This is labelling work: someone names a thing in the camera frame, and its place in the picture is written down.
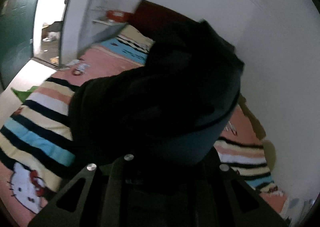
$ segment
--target door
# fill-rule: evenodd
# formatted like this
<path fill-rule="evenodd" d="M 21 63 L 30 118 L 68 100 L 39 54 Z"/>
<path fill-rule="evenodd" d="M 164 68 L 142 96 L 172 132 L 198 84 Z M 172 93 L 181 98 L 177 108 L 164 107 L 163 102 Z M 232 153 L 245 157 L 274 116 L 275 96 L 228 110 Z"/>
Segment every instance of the door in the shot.
<path fill-rule="evenodd" d="M 38 0 L 2 0 L 0 81 L 6 88 L 33 56 L 33 25 Z"/>

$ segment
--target bed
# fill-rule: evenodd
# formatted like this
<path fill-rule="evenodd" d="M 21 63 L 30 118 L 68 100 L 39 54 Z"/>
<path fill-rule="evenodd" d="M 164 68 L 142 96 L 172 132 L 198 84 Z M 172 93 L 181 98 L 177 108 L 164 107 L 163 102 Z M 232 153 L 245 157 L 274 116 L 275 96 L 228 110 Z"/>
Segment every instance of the bed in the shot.
<path fill-rule="evenodd" d="M 18 226 L 27 226 L 69 180 L 74 147 L 67 115 L 77 88 L 90 79 L 143 66 L 153 44 L 150 37 L 165 25 L 163 20 L 186 19 L 143 0 L 130 25 L 116 37 L 93 44 L 84 55 L 45 80 L 8 118 L 0 129 L 0 199 L 7 217 Z M 272 180 L 263 145 L 239 106 L 214 147 L 221 162 L 283 214 L 287 195 Z"/>

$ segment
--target floor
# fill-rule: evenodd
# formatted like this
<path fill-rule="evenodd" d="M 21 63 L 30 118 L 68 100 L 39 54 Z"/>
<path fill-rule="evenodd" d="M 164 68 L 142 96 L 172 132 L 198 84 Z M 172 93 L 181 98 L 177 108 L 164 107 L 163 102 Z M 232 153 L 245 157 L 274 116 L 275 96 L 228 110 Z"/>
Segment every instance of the floor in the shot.
<path fill-rule="evenodd" d="M 45 62 L 51 63 L 50 58 L 59 56 L 59 39 L 51 42 L 41 42 L 41 53 L 35 57 L 44 60 Z"/>
<path fill-rule="evenodd" d="M 40 85 L 46 78 L 50 77 L 55 70 L 43 64 L 30 60 L 15 76 L 7 89 L 0 94 L 0 128 L 6 119 L 21 105 L 19 99 L 10 90 L 28 90 L 32 86 Z"/>

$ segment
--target silver bolt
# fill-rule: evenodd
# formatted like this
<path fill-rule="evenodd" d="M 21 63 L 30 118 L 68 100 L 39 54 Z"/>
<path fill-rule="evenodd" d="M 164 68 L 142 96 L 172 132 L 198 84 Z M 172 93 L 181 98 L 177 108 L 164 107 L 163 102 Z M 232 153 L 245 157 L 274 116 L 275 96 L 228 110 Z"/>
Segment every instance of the silver bolt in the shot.
<path fill-rule="evenodd" d="M 219 166 L 219 168 L 220 168 L 221 171 L 227 172 L 230 167 L 229 167 L 228 165 L 226 165 L 226 164 L 221 164 L 221 165 Z"/>
<path fill-rule="evenodd" d="M 126 154 L 124 156 L 124 160 L 126 160 L 126 161 L 131 161 L 133 159 L 134 159 L 134 155 L 133 154 Z"/>
<path fill-rule="evenodd" d="M 94 163 L 88 164 L 88 165 L 87 165 L 87 169 L 88 169 L 89 171 L 94 171 L 94 170 L 97 169 L 97 165 L 94 164 Z"/>

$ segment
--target hello kitty blanket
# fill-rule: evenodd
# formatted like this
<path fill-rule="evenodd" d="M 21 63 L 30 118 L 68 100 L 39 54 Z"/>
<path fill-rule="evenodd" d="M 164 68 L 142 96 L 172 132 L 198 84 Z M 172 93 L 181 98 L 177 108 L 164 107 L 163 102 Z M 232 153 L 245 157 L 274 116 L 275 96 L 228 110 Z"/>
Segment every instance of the hello kitty blanket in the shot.
<path fill-rule="evenodd" d="M 74 155 L 67 115 L 74 91 L 87 80 L 142 66 L 149 40 L 129 27 L 91 47 L 40 85 L 0 129 L 0 199 L 19 226 L 27 226 L 70 177 Z M 215 148 L 222 162 L 281 212 L 286 195 L 273 183 L 263 147 L 239 106 Z"/>

